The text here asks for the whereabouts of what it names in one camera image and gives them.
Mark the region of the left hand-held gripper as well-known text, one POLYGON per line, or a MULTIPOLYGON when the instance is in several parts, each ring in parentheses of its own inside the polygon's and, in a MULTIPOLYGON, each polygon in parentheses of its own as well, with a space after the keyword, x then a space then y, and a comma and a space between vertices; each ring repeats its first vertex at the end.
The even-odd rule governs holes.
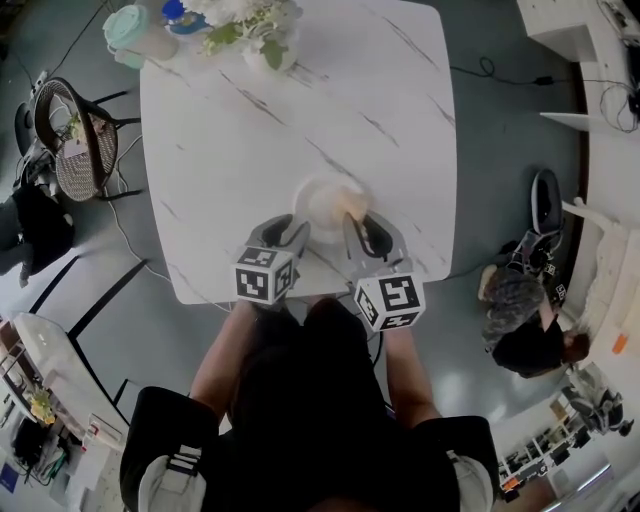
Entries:
POLYGON ((279 309, 286 300, 300 277, 297 267, 311 234, 311 225, 305 221, 283 242, 292 221, 292 214, 284 214, 261 223, 251 231, 248 245, 238 249, 233 264, 237 300, 265 310, 279 309))

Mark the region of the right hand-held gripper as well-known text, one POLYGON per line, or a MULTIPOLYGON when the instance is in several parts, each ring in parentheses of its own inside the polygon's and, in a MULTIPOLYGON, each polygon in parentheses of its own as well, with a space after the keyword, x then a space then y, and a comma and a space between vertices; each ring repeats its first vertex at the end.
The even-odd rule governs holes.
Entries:
POLYGON ((379 213, 368 213, 362 227, 365 239, 355 218, 350 213, 344 216, 342 228, 355 305, 372 331, 414 325, 425 311, 425 296, 413 260, 404 257, 402 233, 379 213))

